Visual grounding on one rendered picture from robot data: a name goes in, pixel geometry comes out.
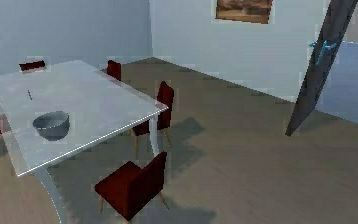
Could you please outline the white glass dining table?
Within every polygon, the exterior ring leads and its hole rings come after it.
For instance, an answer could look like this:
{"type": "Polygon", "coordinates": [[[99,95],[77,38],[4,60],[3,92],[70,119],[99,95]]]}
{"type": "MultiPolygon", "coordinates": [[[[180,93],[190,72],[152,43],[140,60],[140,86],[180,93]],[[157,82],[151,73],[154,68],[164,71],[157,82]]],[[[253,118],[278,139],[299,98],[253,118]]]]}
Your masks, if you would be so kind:
{"type": "Polygon", "coordinates": [[[67,224],[66,209],[48,168],[151,120],[159,112],[155,99],[81,60],[0,75],[0,114],[10,128],[3,139],[15,173],[37,177],[60,224],[67,224]],[[69,114],[70,129],[63,139],[48,141],[32,123],[54,111],[69,114]]]}

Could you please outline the grey metal bowl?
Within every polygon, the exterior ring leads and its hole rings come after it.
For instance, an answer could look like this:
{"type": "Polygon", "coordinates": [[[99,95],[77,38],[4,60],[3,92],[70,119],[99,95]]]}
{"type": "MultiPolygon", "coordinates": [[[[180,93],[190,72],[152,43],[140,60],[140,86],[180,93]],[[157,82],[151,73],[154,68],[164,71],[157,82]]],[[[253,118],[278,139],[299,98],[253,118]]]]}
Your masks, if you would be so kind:
{"type": "Polygon", "coordinates": [[[69,114],[64,111],[48,112],[37,117],[32,125],[44,139],[57,141],[63,139],[69,132],[69,114]]]}

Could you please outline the dark grey room door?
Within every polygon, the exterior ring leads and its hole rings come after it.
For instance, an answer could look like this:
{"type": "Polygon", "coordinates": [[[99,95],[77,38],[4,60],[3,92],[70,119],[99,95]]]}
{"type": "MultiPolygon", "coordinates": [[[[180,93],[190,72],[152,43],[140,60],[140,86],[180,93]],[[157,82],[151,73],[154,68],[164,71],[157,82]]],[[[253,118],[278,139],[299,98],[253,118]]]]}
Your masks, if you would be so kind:
{"type": "Polygon", "coordinates": [[[286,136],[291,136],[315,110],[357,3],[358,0],[330,0],[319,36],[312,44],[313,52],[285,132],[286,136]],[[320,65],[316,66],[316,59],[325,40],[329,44],[337,43],[337,47],[331,52],[325,52],[320,65]]]}

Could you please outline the brown framed wall picture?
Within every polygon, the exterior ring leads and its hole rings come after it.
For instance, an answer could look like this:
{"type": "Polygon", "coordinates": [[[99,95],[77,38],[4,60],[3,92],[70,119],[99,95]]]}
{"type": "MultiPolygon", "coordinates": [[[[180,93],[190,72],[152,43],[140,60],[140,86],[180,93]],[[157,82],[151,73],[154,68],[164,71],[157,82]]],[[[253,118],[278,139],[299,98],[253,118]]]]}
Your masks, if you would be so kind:
{"type": "Polygon", "coordinates": [[[216,18],[268,24],[273,0],[216,0],[216,18]]]}

